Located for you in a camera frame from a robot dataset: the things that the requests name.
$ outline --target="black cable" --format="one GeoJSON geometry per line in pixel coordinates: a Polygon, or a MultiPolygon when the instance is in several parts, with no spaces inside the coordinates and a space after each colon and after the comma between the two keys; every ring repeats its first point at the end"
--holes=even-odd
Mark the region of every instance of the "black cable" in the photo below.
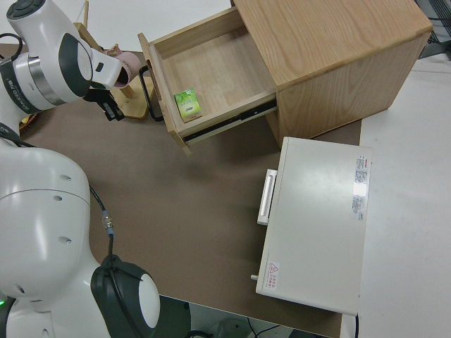
{"type": "Polygon", "coordinates": [[[106,211],[105,205],[102,203],[99,195],[96,193],[93,187],[91,185],[89,186],[89,190],[91,191],[92,196],[96,199],[97,203],[100,205],[100,209],[102,211],[106,211]]]}
{"type": "Polygon", "coordinates": [[[140,334],[140,331],[136,327],[135,322],[133,321],[132,316],[130,315],[130,312],[128,312],[127,305],[125,304],[124,298],[123,298],[121,291],[119,290],[118,284],[116,282],[116,276],[114,275],[114,270],[112,268],[109,268],[108,274],[113,283],[113,290],[114,290],[114,293],[116,294],[116,299],[119,302],[119,306],[120,306],[123,314],[125,315],[125,318],[127,318],[127,321],[130,324],[133,332],[136,334],[136,337],[142,337],[142,335],[140,334]]]}
{"type": "Polygon", "coordinates": [[[251,331],[252,331],[252,333],[254,334],[254,338],[259,338],[259,335],[260,335],[260,334],[262,334],[262,333],[264,333],[264,332],[268,332],[268,331],[270,331],[270,330],[273,330],[273,329],[275,329],[276,327],[280,327],[280,325],[274,325],[274,326],[272,326],[272,327],[270,327],[270,328],[268,328],[268,329],[265,329],[265,330],[260,331],[259,333],[256,333],[255,330],[254,330],[254,328],[253,328],[252,325],[251,325],[251,320],[249,319],[249,317],[247,317],[247,323],[249,324],[249,327],[251,328],[251,331]]]}
{"type": "Polygon", "coordinates": [[[354,338],[359,338],[359,315],[355,316],[355,335],[354,338]]]}
{"type": "Polygon", "coordinates": [[[35,146],[33,146],[32,144],[24,142],[21,139],[18,139],[17,137],[11,137],[7,134],[4,134],[3,132],[0,132],[0,137],[2,139],[7,139],[8,141],[14,142],[14,144],[16,144],[16,146],[26,146],[28,148],[35,148],[35,146]]]}
{"type": "Polygon", "coordinates": [[[15,35],[15,34],[13,34],[13,33],[3,33],[3,34],[0,34],[0,39],[2,38],[2,37],[13,37],[13,38],[15,38],[15,39],[17,39],[18,41],[19,41],[19,47],[17,48],[17,51],[14,53],[14,55],[11,57],[11,60],[12,61],[14,61],[14,60],[16,60],[17,59],[17,57],[20,55],[20,53],[22,52],[22,48],[23,48],[23,41],[22,41],[22,39],[18,36],[18,35],[15,35]]]}
{"type": "Polygon", "coordinates": [[[258,338],[258,336],[259,336],[260,334],[262,334],[263,332],[270,331],[270,330],[272,330],[272,329],[275,329],[276,327],[280,327],[280,325],[274,325],[273,327],[270,327],[270,328],[268,328],[268,329],[266,329],[266,330],[260,331],[259,333],[257,333],[257,338],[258,338]]]}
{"type": "Polygon", "coordinates": [[[257,334],[256,334],[256,332],[254,331],[254,328],[251,325],[251,320],[249,319],[249,317],[247,317],[247,323],[249,324],[249,327],[251,328],[252,333],[254,334],[254,337],[257,337],[257,334]]]}
{"type": "Polygon", "coordinates": [[[451,21],[451,19],[445,19],[445,18],[428,18],[429,20],[437,20],[437,21],[451,21]]]}
{"type": "Polygon", "coordinates": [[[113,260],[113,243],[114,243],[114,235],[109,234],[108,237],[110,237],[110,243],[108,245],[108,257],[110,258],[110,261],[113,260]]]}

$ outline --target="cable connector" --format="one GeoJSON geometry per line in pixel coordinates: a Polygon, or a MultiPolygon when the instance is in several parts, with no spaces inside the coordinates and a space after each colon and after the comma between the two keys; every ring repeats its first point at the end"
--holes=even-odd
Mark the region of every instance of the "cable connector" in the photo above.
{"type": "Polygon", "coordinates": [[[101,222],[104,224],[107,235],[114,235],[114,225],[113,218],[111,218],[108,211],[102,211],[102,219],[101,222]]]}

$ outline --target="sticker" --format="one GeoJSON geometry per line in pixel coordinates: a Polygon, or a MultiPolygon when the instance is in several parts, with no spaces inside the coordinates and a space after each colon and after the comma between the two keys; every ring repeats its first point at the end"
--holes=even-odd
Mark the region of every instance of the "sticker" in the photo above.
{"type": "Polygon", "coordinates": [[[266,282],[265,288],[275,290],[277,288],[277,279],[280,270],[280,264],[274,262],[268,262],[266,269],[266,282]]]}
{"type": "Polygon", "coordinates": [[[365,219],[366,194],[368,191],[368,158],[360,156],[355,164],[352,188],[352,213],[357,220],[365,219]]]}

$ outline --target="white table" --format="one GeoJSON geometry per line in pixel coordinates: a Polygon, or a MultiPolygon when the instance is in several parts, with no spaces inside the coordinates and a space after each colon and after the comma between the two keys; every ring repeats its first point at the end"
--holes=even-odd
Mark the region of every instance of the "white table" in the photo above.
{"type": "Polygon", "coordinates": [[[88,30],[104,48],[142,51],[137,35],[151,41],[230,8],[230,0],[91,0],[88,30]]]}
{"type": "MultiPolygon", "coordinates": [[[[451,62],[417,61],[395,103],[366,118],[373,148],[360,337],[451,334],[451,62]]],[[[354,336],[344,317],[341,337],[354,336]]]]}

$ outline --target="wooden cabinet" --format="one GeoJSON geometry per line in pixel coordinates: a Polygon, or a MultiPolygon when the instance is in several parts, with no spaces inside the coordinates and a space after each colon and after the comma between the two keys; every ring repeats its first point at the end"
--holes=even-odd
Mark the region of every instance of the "wooden cabinet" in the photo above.
{"type": "Polygon", "coordinates": [[[153,42],[139,35],[169,133],[186,152],[267,114],[311,138],[388,108],[431,23],[412,0],[235,0],[153,42]],[[194,87],[203,116],[184,123],[173,95],[194,87]]]}

